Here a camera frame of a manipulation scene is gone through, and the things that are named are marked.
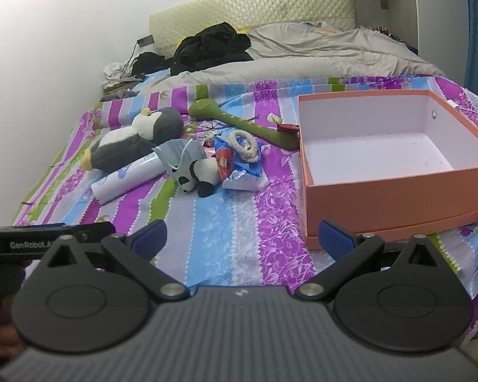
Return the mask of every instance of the metal screw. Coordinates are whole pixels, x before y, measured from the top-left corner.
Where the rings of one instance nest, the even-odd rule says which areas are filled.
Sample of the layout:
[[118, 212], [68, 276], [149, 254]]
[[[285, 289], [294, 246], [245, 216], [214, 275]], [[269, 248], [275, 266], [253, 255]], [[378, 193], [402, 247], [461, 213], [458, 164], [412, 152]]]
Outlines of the metal screw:
[[167, 283], [161, 286], [161, 293], [168, 297], [180, 296], [186, 291], [186, 287], [179, 283]]
[[303, 296], [316, 297], [324, 293], [324, 287], [318, 283], [305, 283], [299, 288], [299, 292]]

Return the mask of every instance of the quilted headboard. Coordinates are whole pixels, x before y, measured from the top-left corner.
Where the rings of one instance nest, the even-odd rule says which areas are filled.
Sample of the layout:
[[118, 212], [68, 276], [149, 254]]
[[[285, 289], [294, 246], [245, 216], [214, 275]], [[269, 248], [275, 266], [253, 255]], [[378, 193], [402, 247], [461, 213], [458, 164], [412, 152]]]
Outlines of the quilted headboard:
[[239, 30], [319, 20], [342, 30], [354, 28], [353, 0], [197, 0], [151, 15], [149, 25], [157, 52], [172, 56], [177, 40], [224, 21]]

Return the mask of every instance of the white rope ring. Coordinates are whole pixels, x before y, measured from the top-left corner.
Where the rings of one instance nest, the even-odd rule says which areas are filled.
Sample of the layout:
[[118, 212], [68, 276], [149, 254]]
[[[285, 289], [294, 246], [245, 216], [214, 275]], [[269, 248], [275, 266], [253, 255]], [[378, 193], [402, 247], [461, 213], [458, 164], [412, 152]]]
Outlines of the white rope ring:
[[[239, 145], [236, 139], [238, 136], [245, 139], [245, 146]], [[258, 145], [251, 133], [240, 129], [232, 131], [230, 135], [228, 135], [228, 144], [239, 153], [241, 159], [246, 163], [258, 162]]]

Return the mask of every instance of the white cloth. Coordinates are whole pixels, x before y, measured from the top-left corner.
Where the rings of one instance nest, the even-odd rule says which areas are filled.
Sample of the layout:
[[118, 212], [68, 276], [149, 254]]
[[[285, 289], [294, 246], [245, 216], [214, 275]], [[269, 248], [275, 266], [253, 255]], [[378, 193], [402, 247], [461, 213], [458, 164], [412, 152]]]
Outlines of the white cloth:
[[119, 61], [114, 61], [108, 66], [105, 66], [105, 68], [103, 69], [103, 73], [105, 75], [103, 77], [103, 80], [101, 81], [101, 87], [103, 89], [108, 89], [113, 85], [119, 83], [121, 81], [121, 73], [123, 78], [126, 76], [129, 77], [131, 75], [131, 69], [133, 68], [133, 62], [129, 62], [129, 65], [126, 67], [123, 73], [122, 70], [124, 66], [125, 63], [121, 63]]
[[250, 55], [256, 60], [227, 63], [199, 72], [182, 72], [145, 85], [141, 95], [196, 84], [247, 83], [264, 79], [311, 79], [334, 76], [444, 76], [436, 66], [405, 45], [378, 32], [316, 32], [295, 23], [252, 30]]

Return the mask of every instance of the snack bag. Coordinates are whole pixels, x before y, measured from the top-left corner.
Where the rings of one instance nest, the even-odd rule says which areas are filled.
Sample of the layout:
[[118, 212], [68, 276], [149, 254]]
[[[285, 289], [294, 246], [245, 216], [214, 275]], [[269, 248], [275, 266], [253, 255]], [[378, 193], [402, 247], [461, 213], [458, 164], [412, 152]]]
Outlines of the snack bag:
[[[249, 146], [244, 138], [236, 138], [236, 141], [243, 148]], [[258, 151], [262, 145], [257, 142]], [[260, 154], [256, 162], [247, 163], [241, 154], [232, 148], [229, 141], [220, 136], [214, 137], [214, 149], [223, 188], [262, 191], [269, 185], [269, 179], [262, 169]]]

